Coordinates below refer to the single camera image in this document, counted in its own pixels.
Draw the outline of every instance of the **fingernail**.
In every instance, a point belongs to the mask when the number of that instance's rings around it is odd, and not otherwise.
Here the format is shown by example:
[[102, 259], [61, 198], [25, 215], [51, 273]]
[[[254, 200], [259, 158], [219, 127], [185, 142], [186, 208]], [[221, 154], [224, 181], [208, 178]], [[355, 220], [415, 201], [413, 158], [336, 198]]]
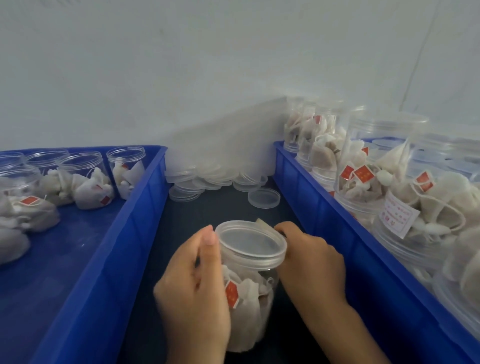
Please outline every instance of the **fingernail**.
[[213, 230], [204, 232], [202, 236], [202, 245], [214, 245], [216, 243], [216, 235]]

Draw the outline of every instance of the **blue tray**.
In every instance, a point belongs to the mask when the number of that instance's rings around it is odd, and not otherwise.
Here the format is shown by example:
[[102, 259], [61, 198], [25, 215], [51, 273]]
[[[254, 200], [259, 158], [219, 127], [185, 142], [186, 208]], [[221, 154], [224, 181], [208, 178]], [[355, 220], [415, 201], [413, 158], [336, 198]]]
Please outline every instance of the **blue tray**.
[[480, 343], [275, 142], [274, 180], [308, 234], [345, 258], [346, 293], [394, 363], [480, 363]]
[[[168, 195], [167, 148], [144, 147], [148, 167], [128, 201], [60, 207], [59, 225], [0, 266], [0, 362], [115, 362]], [[97, 150], [108, 166], [111, 148], [68, 150]]]

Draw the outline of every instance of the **red tag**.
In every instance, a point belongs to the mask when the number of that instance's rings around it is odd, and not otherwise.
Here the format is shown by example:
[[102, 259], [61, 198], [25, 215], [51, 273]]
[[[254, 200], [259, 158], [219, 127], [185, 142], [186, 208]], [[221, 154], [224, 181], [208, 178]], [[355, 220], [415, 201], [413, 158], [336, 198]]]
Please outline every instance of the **red tag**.
[[365, 165], [358, 168], [356, 171], [353, 172], [353, 174], [355, 174], [362, 183], [366, 183], [369, 180], [371, 180], [373, 177], [375, 177], [375, 175], [370, 170], [370, 168], [368, 168]]
[[350, 179], [350, 175], [352, 174], [353, 170], [354, 170], [353, 167], [346, 166], [342, 174], [340, 174], [340, 177], [348, 181]]
[[431, 189], [433, 186], [434, 186], [433, 182], [430, 181], [430, 182], [421, 184], [421, 185], [420, 185], [420, 188], [421, 188], [422, 191], [427, 192], [427, 191], [428, 191], [429, 189]]
[[225, 295], [227, 296], [228, 305], [231, 308], [236, 308], [239, 303], [239, 292], [237, 290], [237, 285], [232, 282], [228, 281], [227, 285], [225, 286]]
[[38, 197], [28, 196], [28, 197], [24, 198], [22, 201], [20, 201], [20, 203], [24, 204], [24, 205], [31, 205], [32, 203], [37, 202], [38, 200], [39, 200]]
[[427, 183], [429, 181], [432, 180], [432, 177], [431, 175], [428, 173], [428, 171], [424, 171], [421, 173], [420, 176], [418, 176], [416, 179], [415, 179], [419, 184], [423, 184], [423, 183]]
[[104, 198], [102, 198], [102, 199], [100, 200], [100, 203], [101, 203], [102, 205], [104, 205], [104, 206], [105, 206], [106, 204], [108, 204], [109, 202], [110, 202], [110, 197], [108, 197], [108, 196], [105, 196]]

